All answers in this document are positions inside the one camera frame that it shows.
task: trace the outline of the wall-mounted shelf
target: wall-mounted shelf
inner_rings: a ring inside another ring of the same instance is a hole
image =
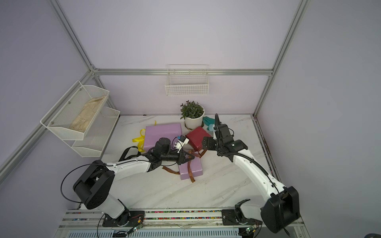
[[[208,95],[208,65],[168,65],[165,91],[167,96]]]
[[[82,85],[77,81],[69,91],[74,91],[72,96],[58,109],[54,106],[40,123],[80,156],[100,157],[116,125],[120,111],[104,106],[109,97],[108,90],[93,85]],[[78,115],[83,112],[85,104],[92,99],[98,102],[91,106],[87,104],[88,113],[85,119],[82,119],[86,123],[81,124],[83,126],[79,128],[73,128],[73,122],[78,121]]]
[[[103,107],[86,137],[81,141],[75,141],[71,148],[82,157],[100,157],[119,114],[120,111]]]
[[[97,117],[98,113],[106,103],[109,97],[109,91],[93,86],[93,85],[82,85],[77,81],[74,86],[78,89],[73,94],[72,97],[67,101],[67,103],[59,110],[59,112],[53,117],[53,119],[48,123],[44,124],[41,119],[41,124],[44,125],[48,130],[53,132],[61,140],[83,140],[94,123],[94,118]],[[96,111],[93,113],[92,118],[89,120],[89,124],[82,131],[76,131],[71,128],[73,121],[81,113],[84,105],[90,101],[92,98],[102,98],[101,103],[97,106]]]

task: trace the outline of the white flower pot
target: white flower pot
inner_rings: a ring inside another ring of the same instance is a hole
[[[205,115],[205,109],[203,106],[201,106],[202,109],[204,110],[204,113],[198,117],[198,118],[190,118],[190,117],[185,117],[185,125],[187,126],[188,129],[194,130],[197,127],[202,125],[202,117]]]

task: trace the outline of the green glove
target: green glove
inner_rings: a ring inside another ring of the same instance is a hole
[[[209,130],[209,126],[210,125],[213,125],[215,123],[216,120],[214,120],[213,118],[210,118],[210,117],[203,117],[202,118],[202,121],[204,122],[205,125],[207,125],[207,130]]]

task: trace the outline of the yellow ribbon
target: yellow ribbon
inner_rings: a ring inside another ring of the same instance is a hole
[[[140,130],[140,137],[132,139],[132,142],[138,142],[138,151],[139,152],[145,152],[145,150],[143,149],[144,135],[142,135],[142,131],[145,131],[145,129]]]

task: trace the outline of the black mounting plate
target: black mounting plate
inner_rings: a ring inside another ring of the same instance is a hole
[[[221,210],[222,213],[222,224],[223,225],[241,225],[237,222],[237,218],[234,213],[234,209],[223,209]],[[249,221],[244,225],[254,225],[254,224],[260,224],[262,221],[255,220],[255,219],[249,219]]]
[[[144,215],[145,215],[144,211],[130,211],[130,217],[139,218],[142,222],[143,222],[143,219],[144,219]],[[139,224],[138,223],[139,219],[136,219],[136,218],[130,219],[125,227],[135,227],[135,226],[137,226]],[[115,219],[111,218],[107,214],[106,214],[106,216],[105,216],[105,218],[103,220],[102,226],[103,227],[119,227],[116,224]]]

